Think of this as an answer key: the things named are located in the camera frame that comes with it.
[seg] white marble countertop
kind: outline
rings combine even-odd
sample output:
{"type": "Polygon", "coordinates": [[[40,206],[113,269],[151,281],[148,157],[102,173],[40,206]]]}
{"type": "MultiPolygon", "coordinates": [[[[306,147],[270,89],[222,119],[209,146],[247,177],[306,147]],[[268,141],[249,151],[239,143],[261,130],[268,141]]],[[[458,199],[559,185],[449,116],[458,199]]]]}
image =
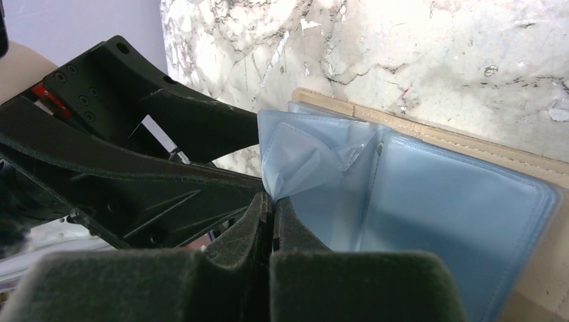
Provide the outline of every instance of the white marble countertop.
{"type": "MultiPolygon", "coordinates": [[[[242,109],[296,87],[569,161],[561,0],[162,0],[170,76],[242,109]]],[[[220,161],[258,174],[254,149],[220,161]]]]}

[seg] transparent plastic sheet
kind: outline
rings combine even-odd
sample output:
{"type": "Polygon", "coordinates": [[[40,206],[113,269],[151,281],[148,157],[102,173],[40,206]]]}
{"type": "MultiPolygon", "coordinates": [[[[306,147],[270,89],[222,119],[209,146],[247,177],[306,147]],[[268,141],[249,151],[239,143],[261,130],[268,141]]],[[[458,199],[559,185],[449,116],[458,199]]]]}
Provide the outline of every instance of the transparent plastic sheet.
{"type": "Polygon", "coordinates": [[[450,269],[471,321],[493,320],[560,194],[548,183],[291,103],[258,114],[274,200],[335,251],[424,250],[450,269]]]}

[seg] white wall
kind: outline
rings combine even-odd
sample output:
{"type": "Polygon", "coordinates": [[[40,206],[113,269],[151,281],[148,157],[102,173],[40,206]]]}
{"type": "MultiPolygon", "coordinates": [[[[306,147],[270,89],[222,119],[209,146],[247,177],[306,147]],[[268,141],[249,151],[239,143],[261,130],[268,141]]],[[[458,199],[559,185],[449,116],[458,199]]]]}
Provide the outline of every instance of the white wall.
{"type": "Polygon", "coordinates": [[[166,72],[160,0],[4,1],[8,38],[62,65],[121,35],[166,72]]]}

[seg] beige leather cover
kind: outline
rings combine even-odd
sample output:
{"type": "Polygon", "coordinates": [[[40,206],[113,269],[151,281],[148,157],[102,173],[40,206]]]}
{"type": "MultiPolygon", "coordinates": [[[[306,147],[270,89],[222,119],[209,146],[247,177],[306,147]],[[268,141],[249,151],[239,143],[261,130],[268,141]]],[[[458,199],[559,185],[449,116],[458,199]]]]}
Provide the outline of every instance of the beige leather cover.
{"type": "Polygon", "coordinates": [[[500,321],[569,321],[569,164],[493,144],[465,134],[295,89],[293,101],[364,121],[385,124],[424,142],[546,180],[560,187],[565,202],[542,235],[504,306],[500,321]]]}
{"type": "Polygon", "coordinates": [[[10,42],[8,53],[0,58],[0,105],[40,82],[56,68],[37,52],[10,42]]]}

